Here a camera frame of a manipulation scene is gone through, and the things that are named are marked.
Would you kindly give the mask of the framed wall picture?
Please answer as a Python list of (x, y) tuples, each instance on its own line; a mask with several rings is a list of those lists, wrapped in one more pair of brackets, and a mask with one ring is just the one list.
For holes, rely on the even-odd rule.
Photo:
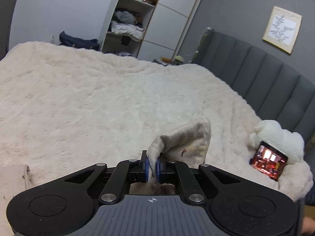
[(301, 15), (281, 7), (274, 6), (263, 36), (263, 40), (281, 49), (287, 54), (292, 54), (301, 23)]

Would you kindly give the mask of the dark blue bag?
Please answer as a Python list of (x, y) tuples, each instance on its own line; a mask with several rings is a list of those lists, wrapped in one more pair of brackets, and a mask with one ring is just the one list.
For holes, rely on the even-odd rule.
[(74, 47), (77, 49), (99, 50), (97, 39), (84, 40), (67, 35), (64, 31), (59, 34), (60, 45)]

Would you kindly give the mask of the beige dotted garment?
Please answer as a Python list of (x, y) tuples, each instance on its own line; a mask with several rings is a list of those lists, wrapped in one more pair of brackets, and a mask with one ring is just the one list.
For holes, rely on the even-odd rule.
[(203, 164), (211, 139), (211, 122), (208, 118), (195, 120), (155, 138), (147, 150), (148, 182), (133, 183), (132, 195), (174, 195), (173, 183), (159, 183), (157, 160), (162, 156), (166, 160), (186, 163), (190, 168)]
[(1, 235), (14, 235), (6, 217), (6, 208), (17, 194), (32, 188), (32, 182), (27, 165), (1, 167)]

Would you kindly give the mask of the phone with lit screen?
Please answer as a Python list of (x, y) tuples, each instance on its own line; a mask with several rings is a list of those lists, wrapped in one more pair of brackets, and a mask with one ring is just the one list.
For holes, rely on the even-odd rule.
[(249, 164), (269, 178), (277, 181), (287, 162), (288, 157), (284, 153), (261, 141)]

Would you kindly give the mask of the grey padded headboard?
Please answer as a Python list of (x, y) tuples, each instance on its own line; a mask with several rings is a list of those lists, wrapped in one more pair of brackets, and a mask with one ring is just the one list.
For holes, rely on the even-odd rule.
[(262, 120), (276, 120), (308, 143), (314, 136), (314, 84), (275, 56), (216, 31), (203, 35), (193, 63), (227, 83)]

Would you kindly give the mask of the white wardrobe with shelves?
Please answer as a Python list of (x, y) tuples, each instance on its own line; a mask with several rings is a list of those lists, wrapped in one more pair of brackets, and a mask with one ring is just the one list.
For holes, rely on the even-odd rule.
[[(111, 0), (100, 32), (103, 53), (126, 51), (139, 60), (174, 59), (201, 0)], [(117, 9), (140, 14), (144, 33), (140, 41), (123, 45), (122, 34), (110, 31)]]

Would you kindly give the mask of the white plush toy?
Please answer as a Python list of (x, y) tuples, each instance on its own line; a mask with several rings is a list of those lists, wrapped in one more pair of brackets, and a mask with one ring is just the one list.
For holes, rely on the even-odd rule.
[(263, 120), (249, 134), (248, 143), (257, 149), (260, 142), (265, 142), (288, 157), (287, 164), (301, 162), (304, 156), (304, 140), (297, 132), (282, 129), (275, 120)]

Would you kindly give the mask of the cream fluffy bed blanket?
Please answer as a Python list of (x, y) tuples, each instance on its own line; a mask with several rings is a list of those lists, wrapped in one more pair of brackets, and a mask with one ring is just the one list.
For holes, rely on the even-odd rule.
[(248, 135), (260, 118), (204, 67), (38, 41), (1, 60), (1, 165), (28, 165), (36, 184), (136, 159), (159, 134), (203, 118), (212, 129), (207, 163), (293, 200), (312, 188), (305, 161), (287, 165), (277, 181), (249, 165)]

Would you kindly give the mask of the pile of clothes on shelf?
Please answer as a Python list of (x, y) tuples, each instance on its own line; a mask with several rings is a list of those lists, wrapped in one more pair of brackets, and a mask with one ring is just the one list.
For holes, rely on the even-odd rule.
[(127, 9), (117, 9), (111, 19), (109, 31), (120, 36), (130, 37), (134, 41), (141, 41), (145, 28), (139, 13)]

